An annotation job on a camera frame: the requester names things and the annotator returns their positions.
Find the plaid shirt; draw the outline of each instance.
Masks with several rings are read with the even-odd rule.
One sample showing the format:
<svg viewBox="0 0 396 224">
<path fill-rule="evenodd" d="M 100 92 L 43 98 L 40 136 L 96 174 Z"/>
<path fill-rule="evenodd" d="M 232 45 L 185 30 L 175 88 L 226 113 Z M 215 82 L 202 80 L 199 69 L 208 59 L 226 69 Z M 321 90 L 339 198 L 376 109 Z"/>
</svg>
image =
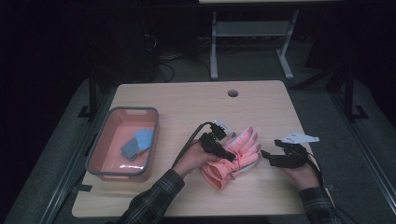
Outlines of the plaid shirt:
<svg viewBox="0 0 396 224">
<path fill-rule="evenodd" d="M 183 179 L 168 170 L 151 189 L 134 197 L 117 223 L 161 223 L 169 204 L 184 187 Z M 300 191 L 305 213 L 311 224 L 339 224 L 332 201 L 323 188 Z"/>
</svg>

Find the pink rubber glove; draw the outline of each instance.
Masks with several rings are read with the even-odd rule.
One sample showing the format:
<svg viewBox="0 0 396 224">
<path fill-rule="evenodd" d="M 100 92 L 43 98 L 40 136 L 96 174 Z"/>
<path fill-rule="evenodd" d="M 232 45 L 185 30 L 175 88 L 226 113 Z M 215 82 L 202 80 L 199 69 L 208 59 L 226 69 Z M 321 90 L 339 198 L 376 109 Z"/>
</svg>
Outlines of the pink rubber glove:
<svg viewBox="0 0 396 224">
<path fill-rule="evenodd" d="M 232 152 L 236 159 L 233 162 L 225 159 L 208 161 L 201 168 L 206 181 L 215 189 L 224 189 L 231 179 L 256 165 L 261 157 L 261 144 L 256 143 L 257 137 L 253 128 L 248 127 L 239 136 L 226 142 L 224 149 Z"/>
</svg>

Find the forearm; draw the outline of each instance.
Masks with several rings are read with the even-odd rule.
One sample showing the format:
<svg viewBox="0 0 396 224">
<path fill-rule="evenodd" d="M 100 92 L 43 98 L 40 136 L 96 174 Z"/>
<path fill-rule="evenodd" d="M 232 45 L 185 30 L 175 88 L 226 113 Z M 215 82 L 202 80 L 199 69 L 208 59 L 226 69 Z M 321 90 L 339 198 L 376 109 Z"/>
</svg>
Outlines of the forearm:
<svg viewBox="0 0 396 224">
<path fill-rule="evenodd" d="M 181 176 L 167 171 L 151 189 L 134 197 L 117 223 L 160 223 L 169 204 L 184 187 Z"/>
<path fill-rule="evenodd" d="M 310 188 L 300 191 L 304 210 L 311 224 L 338 224 L 342 223 L 335 214 L 327 191 L 324 188 Z"/>
</svg>

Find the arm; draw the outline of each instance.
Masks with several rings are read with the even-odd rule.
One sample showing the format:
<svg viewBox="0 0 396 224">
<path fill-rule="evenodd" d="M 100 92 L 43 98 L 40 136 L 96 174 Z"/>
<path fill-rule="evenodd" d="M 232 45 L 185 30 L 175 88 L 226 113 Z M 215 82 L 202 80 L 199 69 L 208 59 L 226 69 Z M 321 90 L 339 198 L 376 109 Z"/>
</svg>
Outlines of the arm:
<svg viewBox="0 0 396 224">
<path fill-rule="evenodd" d="M 184 177 L 207 161 L 218 157 L 193 144 L 174 168 L 168 170 L 151 189 L 134 197 L 117 223 L 160 223 L 169 204 L 184 187 Z"/>
<path fill-rule="evenodd" d="M 300 191 L 300 198 L 303 201 L 305 214 L 310 223 L 316 224 L 338 224 L 342 221 L 335 214 L 327 191 L 321 188 L 318 178 L 308 164 L 296 169 L 283 169 Z"/>
</svg>

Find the hand-mounted device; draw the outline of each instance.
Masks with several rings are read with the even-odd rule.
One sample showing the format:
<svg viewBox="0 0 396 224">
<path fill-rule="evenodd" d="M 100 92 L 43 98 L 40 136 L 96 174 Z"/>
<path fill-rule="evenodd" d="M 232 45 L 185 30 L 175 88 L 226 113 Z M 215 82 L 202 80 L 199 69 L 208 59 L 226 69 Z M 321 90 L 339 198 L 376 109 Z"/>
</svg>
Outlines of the hand-mounted device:
<svg viewBox="0 0 396 224">
<path fill-rule="evenodd" d="M 284 143 L 279 139 L 275 140 L 277 147 L 282 147 L 285 155 L 271 155 L 269 152 L 262 150 L 262 156 L 270 162 L 271 166 L 279 168 L 290 168 L 295 169 L 308 163 L 316 172 L 318 181 L 321 187 L 323 187 L 323 179 L 319 165 L 316 166 L 308 157 L 312 154 L 306 151 L 306 148 L 300 144 Z"/>
<path fill-rule="evenodd" d="M 199 138 L 199 143 L 201 144 L 201 147 L 204 149 L 205 152 L 207 153 L 212 153 L 220 158 L 226 159 L 228 161 L 233 161 L 236 156 L 227 150 L 225 150 L 222 145 L 219 143 L 223 138 L 227 136 L 227 133 L 224 132 L 224 127 L 221 125 L 218 125 L 216 122 L 205 122 L 201 124 L 195 132 L 192 134 L 190 137 L 189 141 L 187 141 L 186 145 L 181 149 L 180 153 L 177 155 L 177 158 L 175 159 L 175 162 L 173 163 L 172 167 L 174 167 L 180 158 L 183 156 L 183 154 L 190 148 L 191 142 L 194 139 L 194 137 L 200 132 L 204 126 L 210 124 L 210 129 L 212 130 L 211 133 L 203 133 L 202 136 Z"/>
</svg>

